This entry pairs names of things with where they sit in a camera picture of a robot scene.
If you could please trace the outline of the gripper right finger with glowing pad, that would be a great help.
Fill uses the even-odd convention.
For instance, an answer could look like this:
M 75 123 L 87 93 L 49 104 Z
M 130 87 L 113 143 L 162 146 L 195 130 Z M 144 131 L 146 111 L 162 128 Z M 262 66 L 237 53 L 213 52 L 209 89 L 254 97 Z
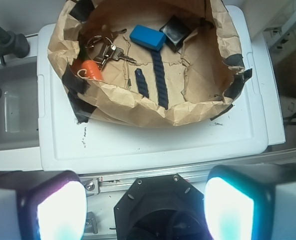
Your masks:
M 296 240 L 296 163 L 217 165 L 204 195 L 215 240 Z

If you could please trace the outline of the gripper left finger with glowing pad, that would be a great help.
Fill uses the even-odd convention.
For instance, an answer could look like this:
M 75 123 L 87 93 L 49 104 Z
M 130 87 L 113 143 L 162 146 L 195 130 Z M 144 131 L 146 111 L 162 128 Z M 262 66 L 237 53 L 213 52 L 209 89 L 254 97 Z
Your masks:
M 0 171 L 0 240 L 79 240 L 86 215 L 75 172 Z

